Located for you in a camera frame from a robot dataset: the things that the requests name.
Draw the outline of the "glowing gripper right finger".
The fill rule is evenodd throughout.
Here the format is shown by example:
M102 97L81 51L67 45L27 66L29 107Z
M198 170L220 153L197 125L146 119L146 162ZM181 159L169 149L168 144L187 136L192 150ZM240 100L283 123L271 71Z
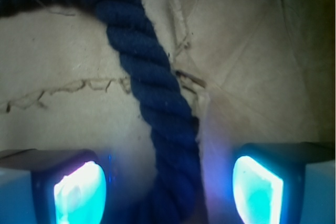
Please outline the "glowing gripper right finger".
M335 144L245 144L232 186L242 223L335 223Z

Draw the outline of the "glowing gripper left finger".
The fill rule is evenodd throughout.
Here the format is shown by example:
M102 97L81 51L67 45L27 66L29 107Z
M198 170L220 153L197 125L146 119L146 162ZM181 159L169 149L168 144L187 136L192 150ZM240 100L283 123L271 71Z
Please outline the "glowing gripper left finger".
M100 223L106 196L92 150L1 151L1 223Z

